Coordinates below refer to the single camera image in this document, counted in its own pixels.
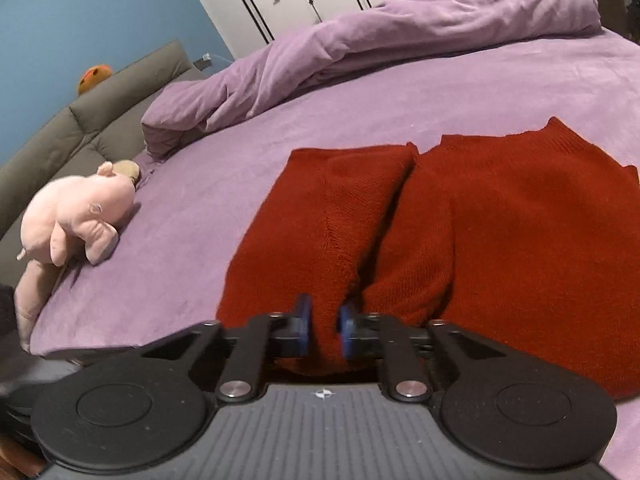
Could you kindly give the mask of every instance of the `folded sweater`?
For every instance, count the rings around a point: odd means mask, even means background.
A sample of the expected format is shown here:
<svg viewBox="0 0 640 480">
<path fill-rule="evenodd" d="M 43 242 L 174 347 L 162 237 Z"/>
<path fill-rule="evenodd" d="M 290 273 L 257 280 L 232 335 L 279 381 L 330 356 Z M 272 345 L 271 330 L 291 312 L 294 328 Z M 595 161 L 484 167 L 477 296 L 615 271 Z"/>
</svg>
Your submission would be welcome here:
<svg viewBox="0 0 640 480">
<path fill-rule="evenodd" d="M 314 300 L 303 373 L 348 369 L 338 309 L 411 325 L 441 317 L 585 375 L 640 392 L 640 187 L 552 118 L 507 137 L 302 149 L 249 227 L 218 318 Z"/>
</svg>

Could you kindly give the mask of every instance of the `blue wall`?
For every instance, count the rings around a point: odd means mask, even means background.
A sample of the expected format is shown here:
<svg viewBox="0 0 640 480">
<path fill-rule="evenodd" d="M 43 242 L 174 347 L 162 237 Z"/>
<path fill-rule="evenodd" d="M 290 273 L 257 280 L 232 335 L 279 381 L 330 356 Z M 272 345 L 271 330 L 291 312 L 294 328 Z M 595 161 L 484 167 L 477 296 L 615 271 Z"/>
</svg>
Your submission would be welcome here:
<svg viewBox="0 0 640 480">
<path fill-rule="evenodd" d="M 87 68 L 119 70 L 175 38 L 191 60 L 233 59 L 198 0 L 0 0 L 0 164 L 76 97 Z"/>
</svg>

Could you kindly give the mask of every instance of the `pig ear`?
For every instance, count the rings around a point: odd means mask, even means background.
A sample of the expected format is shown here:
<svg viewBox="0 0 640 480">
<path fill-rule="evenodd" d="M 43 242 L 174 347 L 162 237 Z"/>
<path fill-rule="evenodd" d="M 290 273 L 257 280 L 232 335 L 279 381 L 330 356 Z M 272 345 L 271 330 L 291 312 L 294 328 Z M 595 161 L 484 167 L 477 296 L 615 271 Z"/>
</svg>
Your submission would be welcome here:
<svg viewBox="0 0 640 480">
<path fill-rule="evenodd" d="M 98 171 L 96 171 L 96 173 L 98 175 L 101 175 L 101 176 L 113 176 L 113 175 L 115 175 L 115 173 L 113 173 L 113 164 L 111 162 L 109 162 L 109 161 L 103 162 L 98 167 Z"/>
<path fill-rule="evenodd" d="M 89 214 L 93 217 L 99 217 L 102 214 L 102 206 L 97 203 L 89 204 Z"/>
</svg>

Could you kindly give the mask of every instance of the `gray upholstered cushion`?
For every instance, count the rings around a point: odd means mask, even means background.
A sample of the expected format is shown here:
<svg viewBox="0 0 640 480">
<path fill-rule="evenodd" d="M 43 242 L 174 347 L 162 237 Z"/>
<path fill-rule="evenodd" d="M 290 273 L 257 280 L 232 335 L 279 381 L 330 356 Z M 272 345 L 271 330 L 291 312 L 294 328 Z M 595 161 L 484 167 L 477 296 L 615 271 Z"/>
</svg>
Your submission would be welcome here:
<svg viewBox="0 0 640 480">
<path fill-rule="evenodd" d="M 65 107 L 0 167 L 0 237 L 33 195 L 69 160 L 83 136 L 71 110 Z"/>
<path fill-rule="evenodd" d="M 18 261 L 15 257 L 22 250 L 20 242 L 20 224 L 22 214 L 15 219 L 4 237 L 0 240 L 0 282 L 16 286 L 27 266 L 27 259 Z"/>
<path fill-rule="evenodd" d="M 192 66 L 189 70 L 174 78 L 173 81 L 201 79 L 203 77 L 202 72 Z M 136 155 L 140 153 L 145 147 L 140 120 L 161 90 L 162 88 L 132 106 L 96 135 L 91 141 L 91 145 L 95 147 L 95 150 L 106 160 L 113 162 L 123 158 L 133 158 L 131 153 Z"/>
<path fill-rule="evenodd" d="M 180 43 L 172 41 L 82 94 L 70 108 L 82 130 L 93 137 L 192 67 Z"/>
<path fill-rule="evenodd" d="M 106 159 L 95 148 L 88 144 L 83 146 L 69 161 L 60 168 L 53 179 L 62 178 L 69 175 L 91 175 L 95 173 Z"/>
</svg>

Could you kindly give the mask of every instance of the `gray ribbed surface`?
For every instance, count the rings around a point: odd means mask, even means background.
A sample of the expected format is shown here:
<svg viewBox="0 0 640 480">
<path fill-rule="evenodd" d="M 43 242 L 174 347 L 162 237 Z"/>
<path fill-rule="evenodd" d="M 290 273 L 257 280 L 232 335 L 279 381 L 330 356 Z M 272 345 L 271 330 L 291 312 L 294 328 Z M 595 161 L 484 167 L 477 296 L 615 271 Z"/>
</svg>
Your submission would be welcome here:
<svg viewBox="0 0 640 480">
<path fill-rule="evenodd" d="M 322 399 L 319 390 L 332 395 Z M 44 480 L 87 480 L 54 466 Z M 270 386 L 223 408 L 189 450 L 118 480 L 610 480 L 596 465 L 547 475 L 487 465 L 447 440 L 421 406 L 375 385 Z"/>
</svg>

